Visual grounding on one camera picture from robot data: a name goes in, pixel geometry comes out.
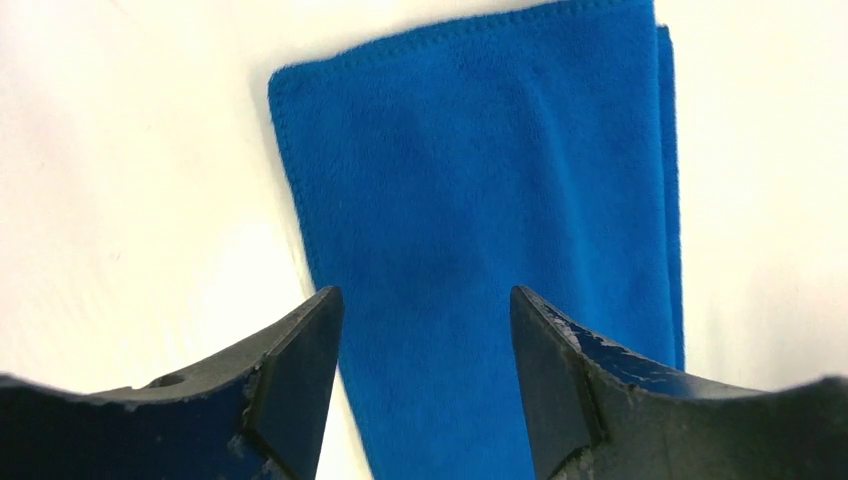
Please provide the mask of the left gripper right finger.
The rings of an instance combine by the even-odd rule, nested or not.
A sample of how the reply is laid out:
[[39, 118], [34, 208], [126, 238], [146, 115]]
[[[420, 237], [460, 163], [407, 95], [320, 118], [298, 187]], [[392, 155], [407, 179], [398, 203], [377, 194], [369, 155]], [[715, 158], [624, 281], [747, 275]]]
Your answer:
[[521, 400], [539, 479], [843, 479], [847, 381], [776, 392], [641, 356], [511, 293]]

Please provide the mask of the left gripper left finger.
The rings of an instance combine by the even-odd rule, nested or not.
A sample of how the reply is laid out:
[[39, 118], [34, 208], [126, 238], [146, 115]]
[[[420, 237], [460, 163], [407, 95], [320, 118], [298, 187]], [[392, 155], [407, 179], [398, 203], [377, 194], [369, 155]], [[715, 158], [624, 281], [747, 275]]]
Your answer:
[[75, 394], [1, 380], [5, 479], [312, 479], [344, 304], [327, 287], [145, 387]]

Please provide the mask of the blue towel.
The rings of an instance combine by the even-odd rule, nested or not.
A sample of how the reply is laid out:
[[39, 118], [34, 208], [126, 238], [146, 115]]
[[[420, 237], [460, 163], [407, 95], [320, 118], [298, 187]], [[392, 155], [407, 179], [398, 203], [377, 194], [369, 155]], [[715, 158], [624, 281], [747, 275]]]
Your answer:
[[557, 1], [268, 84], [377, 479], [529, 479], [509, 294], [684, 364], [674, 67], [650, 1]]

